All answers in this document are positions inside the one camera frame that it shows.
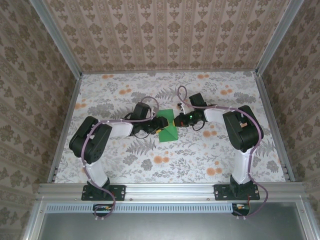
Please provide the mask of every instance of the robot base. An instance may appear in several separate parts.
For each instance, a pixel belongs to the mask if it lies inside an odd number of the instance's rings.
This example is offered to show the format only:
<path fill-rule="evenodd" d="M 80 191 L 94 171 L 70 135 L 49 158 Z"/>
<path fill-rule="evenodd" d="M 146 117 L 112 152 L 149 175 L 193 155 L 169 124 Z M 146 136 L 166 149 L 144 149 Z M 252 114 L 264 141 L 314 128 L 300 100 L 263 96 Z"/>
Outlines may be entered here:
<path fill-rule="evenodd" d="M 110 180 L 108 178 L 105 185 L 102 186 L 103 189 L 109 190 L 115 197 L 117 201 L 124 201 L 126 196 L 126 185 L 110 185 Z M 102 191 L 89 182 L 87 185 L 83 186 L 82 189 L 82 201 L 112 201 L 112 197 L 105 191 Z"/>
<path fill-rule="evenodd" d="M 230 184 L 215 184 L 214 197 L 216 201 L 226 200 L 260 200 L 258 186 L 252 181 L 245 184 L 238 184 L 233 177 L 230 177 Z"/>

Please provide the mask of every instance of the floral tablecloth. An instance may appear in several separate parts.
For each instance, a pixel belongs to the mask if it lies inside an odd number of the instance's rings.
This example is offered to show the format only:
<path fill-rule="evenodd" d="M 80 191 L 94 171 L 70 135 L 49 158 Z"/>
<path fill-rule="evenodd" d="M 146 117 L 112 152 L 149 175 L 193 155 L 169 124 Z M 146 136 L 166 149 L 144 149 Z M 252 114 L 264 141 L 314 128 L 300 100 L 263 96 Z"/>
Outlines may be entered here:
<path fill-rule="evenodd" d="M 87 180 L 81 160 L 68 148 L 87 116 L 124 117 L 147 95 L 159 101 L 160 109 L 173 109 L 177 116 L 180 85 L 186 86 L 188 96 L 201 93 L 208 104 L 249 105 L 264 132 L 252 176 L 259 182 L 285 181 L 254 75 L 238 71 L 84 75 L 55 182 Z M 155 106 L 152 100 L 146 103 Z M 178 140 L 171 142 L 160 143 L 157 134 L 145 139 L 110 138 L 100 161 L 112 183 L 214 183 L 229 182 L 234 156 L 224 125 L 211 122 L 200 131 L 178 128 Z"/>

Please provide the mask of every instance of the table surface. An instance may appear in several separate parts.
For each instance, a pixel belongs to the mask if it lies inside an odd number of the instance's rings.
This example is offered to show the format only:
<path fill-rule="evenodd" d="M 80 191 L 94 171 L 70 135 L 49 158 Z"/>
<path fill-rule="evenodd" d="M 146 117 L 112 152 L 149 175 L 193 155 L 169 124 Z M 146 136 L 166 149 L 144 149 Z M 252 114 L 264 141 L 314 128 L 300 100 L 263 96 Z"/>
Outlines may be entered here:
<path fill-rule="evenodd" d="M 201 93 L 208 104 L 250 106 L 264 132 L 251 174 L 258 182 L 285 181 L 254 75 L 237 71 L 84 75 L 55 183 L 87 181 L 81 160 L 68 147 L 87 116 L 119 119 L 148 95 L 159 101 L 160 109 L 173 109 L 177 116 L 180 85 L 188 89 L 188 96 Z M 152 100 L 146 103 L 155 106 Z M 200 131 L 178 128 L 178 140 L 171 142 L 159 142 L 157 134 L 110 138 L 100 161 L 112 183 L 227 183 L 234 156 L 224 124 L 211 122 Z"/>

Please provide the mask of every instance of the green object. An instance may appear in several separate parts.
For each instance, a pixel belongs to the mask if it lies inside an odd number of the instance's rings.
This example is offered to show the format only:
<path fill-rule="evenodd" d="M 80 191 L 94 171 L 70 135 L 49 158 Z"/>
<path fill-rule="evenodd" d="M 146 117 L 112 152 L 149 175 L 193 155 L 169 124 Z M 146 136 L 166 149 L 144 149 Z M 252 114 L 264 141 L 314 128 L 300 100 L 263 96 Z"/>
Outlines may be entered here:
<path fill-rule="evenodd" d="M 173 109 L 159 110 L 156 114 L 157 117 L 165 117 L 168 119 L 169 125 L 159 132 L 160 143 L 171 142 L 178 140 L 178 130 L 174 126 L 174 111 Z"/>

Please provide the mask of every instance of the floral wallpaper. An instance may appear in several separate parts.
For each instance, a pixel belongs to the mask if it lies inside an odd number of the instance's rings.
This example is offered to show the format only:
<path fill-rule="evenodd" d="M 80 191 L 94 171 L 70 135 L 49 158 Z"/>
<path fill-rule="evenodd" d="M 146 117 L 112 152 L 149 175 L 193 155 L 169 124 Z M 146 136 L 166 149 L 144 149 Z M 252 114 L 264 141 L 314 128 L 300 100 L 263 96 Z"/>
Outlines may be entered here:
<path fill-rule="evenodd" d="M 290 0 L 44 0 L 83 72 L 254 69 Z"/>
<path fill-rule="evenodd" d="M 0 239 L 21 237 L 47 182 L 75 79 L 28 0 L 0 1 Z"/>
<path fill-rule="evenodd" d="M 118 119 L 133 111 L 136 103 L 151 95 L 160 109 L 179 115 L 177 88 L 188 95 L 201 93 L 208 104 L 249 105 L 261 124 L 264 138 L 252 163 L 252 176 L 259 182 L 284 182 L 284 174 L 252 72 L 179 72 L 90 74 L 82 77 L 80 93 L 55 183 L 85 183 L 82 163 L 69 149 L 69 142 L 87 116 Z M 153 101 L 147 101 L 151 107 Z M 199 122 L 194 128 L 201 127 Z M 224 123 L 206 123 L 200 131 L 178 129 L 178 140 L 159 142 L 149 135 L 110 138 L 100 159 L 112 183 L 227 183 L 235 164 L 235 150 Z"/>
<path fill-rule="evenodd" d="M 320 222 L 320 1 L 304 1 L 262 78 L 295 177 Z"/>

